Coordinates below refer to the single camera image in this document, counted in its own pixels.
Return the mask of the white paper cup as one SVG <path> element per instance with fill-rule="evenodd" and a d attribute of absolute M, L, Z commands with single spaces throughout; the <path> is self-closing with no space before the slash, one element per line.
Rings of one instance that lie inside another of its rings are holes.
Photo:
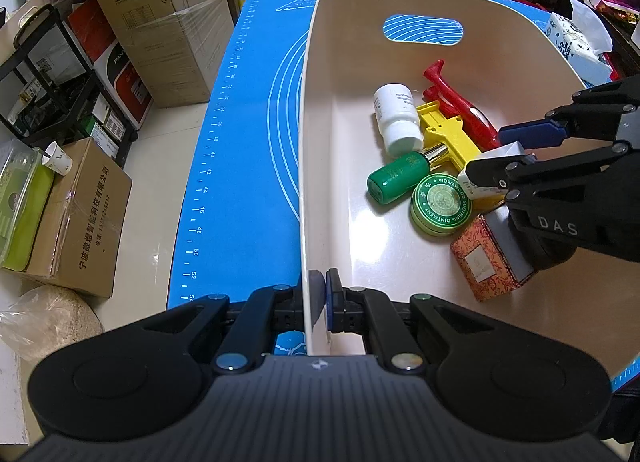
<path fill-rule="evenodd" d="M 52 141 L 43 152 L 41 165 L 54 171 L 55 174 L 66 176 L 72 170 L 73 159 L 58 142 Z"/>

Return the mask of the blue silicone table mat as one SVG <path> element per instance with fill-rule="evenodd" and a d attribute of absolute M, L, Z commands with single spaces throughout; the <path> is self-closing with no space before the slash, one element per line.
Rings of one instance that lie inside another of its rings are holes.
<path fill-rule="evenodd" d="M 248 0 L 194 151 L 168 303 L 294 285 L 302 264 L 300 99 L 318 0 Z"/>

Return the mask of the green bottle gold cap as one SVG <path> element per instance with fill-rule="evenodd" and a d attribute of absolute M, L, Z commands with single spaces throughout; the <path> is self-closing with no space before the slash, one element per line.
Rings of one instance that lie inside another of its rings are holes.
<path fill-rule="evenodd" d="M 413 151 L 394 159 L 393 162 L 373 171 L 367 179 L 367 190 L 380 205 L 388 205 L 400 199 L 448 159 L 445 144 Z"/>

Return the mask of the green round ointment tin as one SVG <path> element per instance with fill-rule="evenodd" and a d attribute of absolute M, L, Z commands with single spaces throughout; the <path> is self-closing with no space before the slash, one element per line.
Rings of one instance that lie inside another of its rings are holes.
<path fill-rule="evenodd" d="M 434 237 L 446 237 L 462 229 L 471 219 L 473 204 L 458 179 L 448 174 L 429 174 L 411 196 L 412 222 Z"/>

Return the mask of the black metal shelf cart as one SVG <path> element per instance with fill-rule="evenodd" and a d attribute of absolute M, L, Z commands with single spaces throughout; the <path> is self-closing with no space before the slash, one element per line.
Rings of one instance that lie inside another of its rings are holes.
<path fill-rule="evenodd" d="M 72 78 L 52 78 L 32 57 L 52 30 L 62 36 L 63 46 L 80 66 Z M 81 54 L 58 10 L 50 4 L 37 6 L 17 29 L 12 44 L 12 53 L 1 64 L 1 78 L 15 77 L 21 89 L 17 113 L 4 110 L 1 124 L 17 139 L 40 150 L 52 141 L 69 144 L 91 137 L 117 165 L 124 166 L 137 130 Z"/>

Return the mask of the large stacked cardboard box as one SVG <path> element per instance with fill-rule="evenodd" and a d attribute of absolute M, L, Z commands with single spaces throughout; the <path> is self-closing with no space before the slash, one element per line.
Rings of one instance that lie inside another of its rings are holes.
<path fill-rule="evenodd" d="M 160 107 L 206 103 L 233 32 L 227 0 L 98 0 Z"/>

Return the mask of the floor cardboard box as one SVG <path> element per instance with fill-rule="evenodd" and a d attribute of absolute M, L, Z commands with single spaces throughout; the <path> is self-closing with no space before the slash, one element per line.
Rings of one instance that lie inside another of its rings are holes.
<path fill-rule="evenodd" d="M 64 151 L 72 169 L 53 181 L 23 275 L 108 298 L 132 181 L 91 138 Z"/>

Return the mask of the red plastic toy tool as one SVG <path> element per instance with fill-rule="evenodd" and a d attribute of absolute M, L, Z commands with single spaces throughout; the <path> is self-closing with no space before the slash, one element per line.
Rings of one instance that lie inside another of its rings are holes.
<path fill-rule="evenodd" d="M 424 70 L 424 77 L 431 87 L 423 91 L 427 102 L 439 103 L 439 110 L 446 118 L 458 116 L 462 120 L 465 133 L 482 152 L 500 147 L 498 131 L 484 113 L 467 99 L 463 98 L 442 77 L 445 61 L 437 60 Z"/>

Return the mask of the red patterned paper box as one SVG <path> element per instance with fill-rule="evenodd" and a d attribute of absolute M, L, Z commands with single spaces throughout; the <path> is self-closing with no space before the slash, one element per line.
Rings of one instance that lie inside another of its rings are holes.
<path fill-rule="evenodd" d="M 450 251 L 479 303 L 519 289 L 537 273 L 518 245 L 506 204 L 476 216 Z"/>

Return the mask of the white plastic bottle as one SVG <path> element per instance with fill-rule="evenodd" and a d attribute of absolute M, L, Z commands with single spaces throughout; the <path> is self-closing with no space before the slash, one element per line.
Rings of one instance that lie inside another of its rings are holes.
<path fill-rule="evenodd" d="M 397 159 L 422 148 L 419 115 L 407 86 L 384 84 L 374 92 L 373 105 L 378 131 L 389 156 Z"/>

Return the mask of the white tissue box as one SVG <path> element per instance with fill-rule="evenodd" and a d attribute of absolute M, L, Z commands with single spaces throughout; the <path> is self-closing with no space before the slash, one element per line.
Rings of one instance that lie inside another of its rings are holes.
<path fill-rule="evenodd" d="M 568 1 L 572 6 L 570 17 L 551 13 L 544 33 L 584 84 L 605 84 L 613 72 L 604 57 L 613 50 L 612 37 L 589 6 L 578 0 Z"/>

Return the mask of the beige plastic storage bin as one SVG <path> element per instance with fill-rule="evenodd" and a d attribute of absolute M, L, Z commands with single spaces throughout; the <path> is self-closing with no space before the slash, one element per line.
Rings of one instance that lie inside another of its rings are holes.
<path fill-rule="evenodd" d="M 406 301 L 428 293 L 570 344 L 617 374 L 639 352 L 639 268 L 581 249 L 521 289 L 474 298 L 449 237 L 413 226 L 408 200 L 375 204 L 367 177 L 386 161 L 373 96 L 383 84 L 446 81 L 495 126 L 567 104 L 582 87 L 521 3 L 496 0 L 318 0 L 299 123 L 300 246 L 305 271 L 336 269 L 347 286 Z"/>

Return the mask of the small white box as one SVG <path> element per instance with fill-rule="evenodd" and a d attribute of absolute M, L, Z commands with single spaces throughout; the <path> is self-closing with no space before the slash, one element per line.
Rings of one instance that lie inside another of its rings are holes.
<path fill-rule="evenodd" d="M 477 155 L 458 174 L 458 182 L 471 200 L 501 196 L 509 186 L 506 166 L 512 163 L 528 165 L 536 160 L 534 154 L 525 152 L 520 142 L 513 142 Z"/>

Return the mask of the green lidded food container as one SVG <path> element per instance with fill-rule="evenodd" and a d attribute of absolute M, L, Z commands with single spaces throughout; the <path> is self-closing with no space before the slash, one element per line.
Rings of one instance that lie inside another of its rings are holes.
<path fill-rule="evenodd" d="M 42 155 L 15 138 L 1 144 L 1 267 L 23 271 L 28 263 L 54 172 Z"/>

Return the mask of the yellow toy tool red knob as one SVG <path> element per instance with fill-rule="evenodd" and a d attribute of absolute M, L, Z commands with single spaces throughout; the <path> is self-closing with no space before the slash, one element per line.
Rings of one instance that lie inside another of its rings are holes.
<path fill-rule="evenodd" d="M 482 153 L 463 130 L 462 119 L 459 116 L 447 118 L 439 110 L 438 101 L 419 105 L 416 113 L 423 130 L 425 148 L 445 145 L 448 152 L 444 162 L 448 162 L 457 171 L 456 178 L 466 196 L 473 201 L 474 208 L 481 213 L 497 208 L 503 202 L 503 192 L 496 188 L 474 185 L 466 174 L 468 162 L 478 159 Z"/>

